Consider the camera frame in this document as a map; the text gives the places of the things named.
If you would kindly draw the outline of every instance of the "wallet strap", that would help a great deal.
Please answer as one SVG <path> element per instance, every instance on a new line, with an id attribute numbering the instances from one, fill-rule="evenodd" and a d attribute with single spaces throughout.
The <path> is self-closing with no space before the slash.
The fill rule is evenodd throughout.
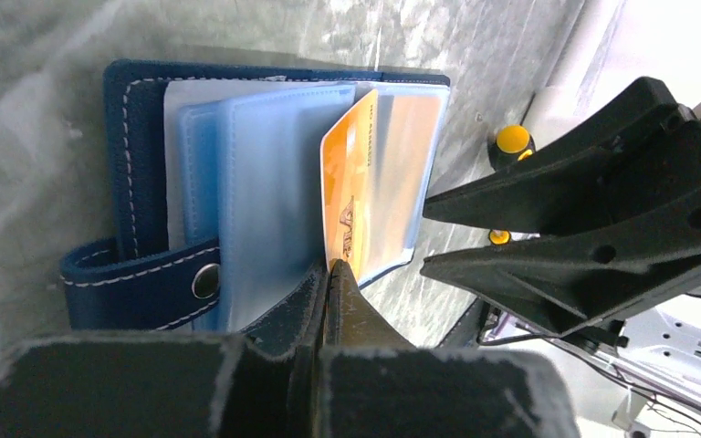
<path id="1" fill-rule="evenodd" d="M 60 266 L 71 327 L 163 330 L 186 324 L 218 304 L 218 287 L 199 297 L 195 290 L 201 273 L 218 272 L 208 269 L 218 263 L 218 239 L 127 261 L 119 260 L 114 238 L 81 246 Z M 218 277 L 211 281 L 218 284 Z"/>

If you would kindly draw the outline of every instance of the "black 3d printed part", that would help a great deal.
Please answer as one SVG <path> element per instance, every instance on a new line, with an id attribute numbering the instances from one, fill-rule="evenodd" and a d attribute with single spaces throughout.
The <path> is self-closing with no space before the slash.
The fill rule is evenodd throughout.
<path id="1" fill-rule="evenodd" d="M 426 201 L 424 216 L 541 233 L 427 257 L 424 276 L 564 337 L 701 290 L 701 120 L 636 80 L 523 162 Z"/>

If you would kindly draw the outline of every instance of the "credit card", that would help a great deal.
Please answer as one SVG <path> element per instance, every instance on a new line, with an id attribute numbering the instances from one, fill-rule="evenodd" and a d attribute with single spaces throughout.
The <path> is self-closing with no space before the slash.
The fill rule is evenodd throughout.
<path id="1" fill-rule="evenodd" d="M 344 260 L 363 276 L 369 246 L 369 178 L 375 150 L 378 92 L 371 90 L 321 142 L 321 194 L 327 265 Z"/>

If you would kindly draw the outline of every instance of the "white wall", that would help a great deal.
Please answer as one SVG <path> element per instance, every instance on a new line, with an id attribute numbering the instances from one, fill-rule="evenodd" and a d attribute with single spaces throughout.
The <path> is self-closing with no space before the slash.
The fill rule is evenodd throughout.
<path id="1" fill-rule="evenodd" d="M 701 0 L 628 0 L 590 113 L 639 76 L 664 81 L 681 103 L 701 101 Z"/>

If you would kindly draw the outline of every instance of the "snap button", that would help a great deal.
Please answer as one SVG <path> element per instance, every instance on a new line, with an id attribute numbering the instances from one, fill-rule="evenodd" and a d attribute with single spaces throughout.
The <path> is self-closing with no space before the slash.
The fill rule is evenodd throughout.
<path id="1" fill-rule="evenodd" d="M 192 280 L 192 294 L 197 299 L 208 299 L 219 288 L 219 264 L 201 267 Z"/>

